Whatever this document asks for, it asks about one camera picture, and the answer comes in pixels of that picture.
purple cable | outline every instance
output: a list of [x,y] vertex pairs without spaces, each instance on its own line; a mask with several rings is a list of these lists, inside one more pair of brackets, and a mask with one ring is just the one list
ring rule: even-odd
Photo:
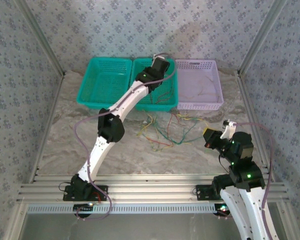
[[264,191],[264,196],[263,196],[263,200],[262,200],[262,204],[261,204],[261,210],[262,210],[262,220],[264,222],[264,227],[265,227],[265,231],[269,237],[270,240],[273,240],[268,224],[267,224],[267,219],[266,219],[266,214],[265,214],[265,205],[266,205],[266,201],[267,201],[267,197],[268,197],[268,193],[269,193],[269,189],[270,189],[270,184],[271,184],[271,177],[272,177],[272,170],[273,170],[273,158],[274,158],[274,138],[271,135],[270,130],[265,127],[264,125],[260,124],[260,123],[255,123],[255,122],[242,122],[242,123],[236,123],[234,124],[235,126],[243,126],[243,125],[251,125],[251,126],[257,126],[262,128],[263,130],[265,130],[270,138],[270,161],[269,161],[269,178],[268,178],[268,182],[266,184],[266,188]]
[[[167,56],[169,56],[169,54],[168,53],[166,53],[166,52],[162,52],[162,53],[158,53],[158,54],[156,54],[156,55],[154,55],[153,57],[157,57],[157,56],[160,56],[160,55],[167,55]],[[86,152],[86,159],[87,159],[87,175],[88,175],[88,179],[89,179],[89,181],[90,181],[90,183],[91,183],[91,185],[95,188],[95,189],[97,189],[100,193],[102,193],[107,199],[109,199],[109,209],[108,209],[108,211],[103,215],[103,216],[100,216],[100,217],[94,217],[94,218],[89,218],[89,219],[86,219],[86,218],[81,218],[81,217],[79,217],[79,212],[80,212],[80,210],[81,210],[81,207],[79,207],[77,210],[76,210],[76,217],[78,218],[78,219],[81,219],[81,220],[83,220],[83,221],[89,221],[89,220],[102,220],[102,219],[104,219],[104,218],[106,218],[106,217],[108,217],[109,216],[109,214],[110,214],[110,212],[112,211],[112,200],[111,200],[111,198],[109,197],[109,195],[106,193],[106,192],[104,192],[104,191],[102,191],[102,189],[100,189],[97,185],[95,185],[95,183],[92,181],[92,179],[91,179],[91,175],[90,175],[90,153],[89,153],[89,150],[88,150],[88,148],[87,148],[87,146],[85,145],[85,143],[81,140],[81,138],[78,136],[78,133],[77,133],[77,128],[78,128],[78,126],[80,125],[80,124],[82,124],[82,123],[85,123],[85,122],[88,122],[88,121],[90,121],[90,120],[92,120],[92,119],[96,119],[96,118],[98,118],[98,117],[102,117],[102,116],[105,116],[105,115],[108,115],[108,114],[111,114],[111,113],[113,113],[114,111],[116,111],[127,99],[128,99],[128,97],[130,97],[130,95],[131,94],[133,94],[137,89],[139,89],[139,88],[141,88],[142,86],[147,86],[147,85],[150,85],[150,84],[158,84],[158,83],[162,83],[163,81],[166,81],[166,80],[168,80],[168,79],[170,79],[173,75],[175,75],[175,73],[176,73],[176,69],[177,69],[177,62],[176,62],[176,60],[174,60],[173,58],[172,58],[172,60],[173,60],[173,63],[174,63],[174,69],[173,69],[173,72],[169,75],[169,76],[167,76],[167,77],[164,77],[163,79],[160,79],[160,80],[156,80],[156,81],[150,81],[150,82],[146,82],[146,83],[143,83],[143,84],[140,84],[139,86],[136,86],[134,89],[132,89],[123,99],[122,99],[122,101],[116,106],[116,108],[114,108],[114,109],[112,109],[112,110],[110,110],[110,111],[108,111],[108,112],[104,112],[104,113],[99,113],[99,114],[97,114],[97,115],[94,115],[94,116],[90,116],[90,117],[87,117],[87,118],[85,118],[85,119],[82,119],[82,120],[80,120],[80,121],[78,121],[74,126],[73,126],[73,132],[74,132],[74,136],[75,136],[75,138],[78,140],[78,142],[83,146],[83,148],[84,148],[84,150],[85,150],[85,152]]]

